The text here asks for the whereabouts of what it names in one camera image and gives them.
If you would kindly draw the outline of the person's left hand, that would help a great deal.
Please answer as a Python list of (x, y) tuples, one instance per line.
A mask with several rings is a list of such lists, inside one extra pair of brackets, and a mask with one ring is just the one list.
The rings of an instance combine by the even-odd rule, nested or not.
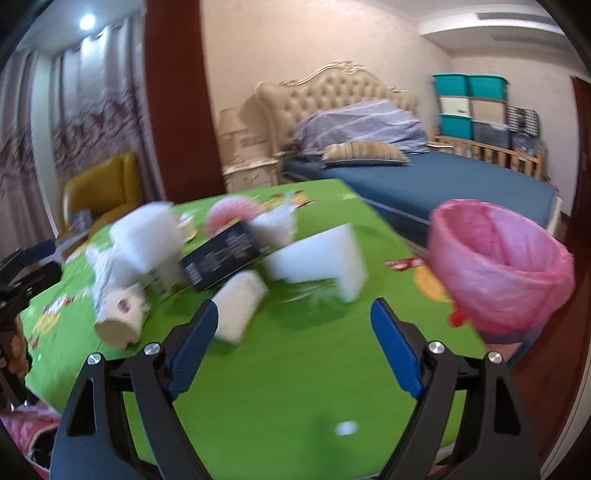
[(10, 342), (10, 354), (1, 359), (1, 367), (7, 367), (9, 371), (23, 380), (30, 370), (30, 362), (27, 359), (27, 342), (23, 335), (20, 317), (15, 319), (16, 330)]

